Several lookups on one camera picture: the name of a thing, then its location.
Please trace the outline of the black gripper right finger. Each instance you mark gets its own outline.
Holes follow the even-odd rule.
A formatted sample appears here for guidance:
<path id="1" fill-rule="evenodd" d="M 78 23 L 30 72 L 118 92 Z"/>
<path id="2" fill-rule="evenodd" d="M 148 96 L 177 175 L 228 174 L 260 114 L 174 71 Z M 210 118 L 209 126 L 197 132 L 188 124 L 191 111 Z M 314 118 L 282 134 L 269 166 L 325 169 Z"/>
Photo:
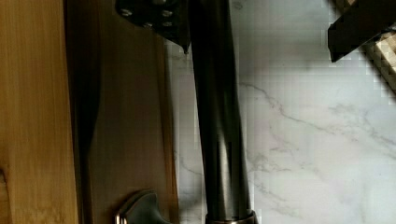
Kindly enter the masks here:
<path id="1" fill-rule="evenodd" d="M 356 0 L 328 29 L 331 61 L 379 35 L 396 21 L 396 0 Z"/>

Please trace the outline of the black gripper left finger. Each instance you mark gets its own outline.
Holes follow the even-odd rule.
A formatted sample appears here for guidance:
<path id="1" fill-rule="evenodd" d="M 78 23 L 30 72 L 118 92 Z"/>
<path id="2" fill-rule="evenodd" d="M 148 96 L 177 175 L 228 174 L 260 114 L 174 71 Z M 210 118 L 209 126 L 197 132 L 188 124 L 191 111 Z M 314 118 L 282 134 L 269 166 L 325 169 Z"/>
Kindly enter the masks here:
<path id="1" fill-rule="evenodd" d="M 133 25 L 148 28 L 188 52 L 188 0 L 116 0 L 115 9 Z"/>

